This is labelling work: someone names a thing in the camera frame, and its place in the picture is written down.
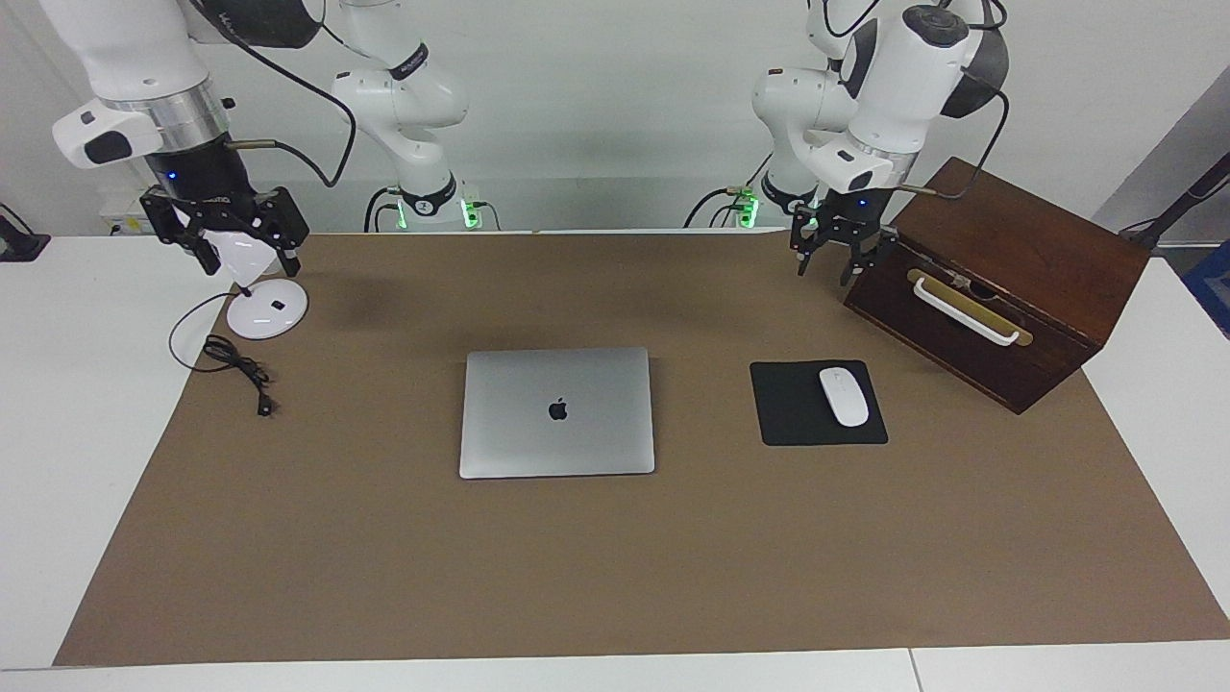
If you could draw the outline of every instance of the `mouse pad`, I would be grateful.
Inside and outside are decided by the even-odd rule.
[[[834,418],[817,379],[822,370],[831,368],[846,369],[859,381],[867,399],[867,423],[845,428]],[[862,361],[752,364],[752,391],[756,398],[760,439],[770,447],[888,442],[871,375]]]

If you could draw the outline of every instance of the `white computer mouse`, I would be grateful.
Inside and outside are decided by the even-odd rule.
[[[862,388],[854,374],[845,369],[824,369],[820,371],[820,388],[829,401],[829,408],[838,423],[846,428],[859,428],[867,423],[871,413],[867,411],[867,399],[862,396]]]

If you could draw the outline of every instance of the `brown wooden box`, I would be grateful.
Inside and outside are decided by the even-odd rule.
[[[927,187],[959,191],[972,173],[950,159]],[[958,202],[916,197],[894,225],[899,246],[845,304],[1017,414],[1102,349],[1149,258],[986,172]],[[924,301],[919,279],[969,318]]]

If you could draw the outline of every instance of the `table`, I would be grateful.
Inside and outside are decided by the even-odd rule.
[[[6,425],[0,486],[0,690],[1212,691],[1230,683],[1230,642],[39,670],[187,380],[165,354],[166,328],[226,280],[200,275],[191,258],[149,237],[62,237],[38,262],[4,269],[0,420],[17,425]],[[186,349],[215,313],[186,322]],[[1230,342],[1154,259],[1086,374],[1225,610]]]

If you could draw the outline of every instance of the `cable plug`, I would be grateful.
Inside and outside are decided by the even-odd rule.
[[[278,408],[277,403],[263,392],[256,401],[256,415],[258,417],[272,417],[276,408]]]

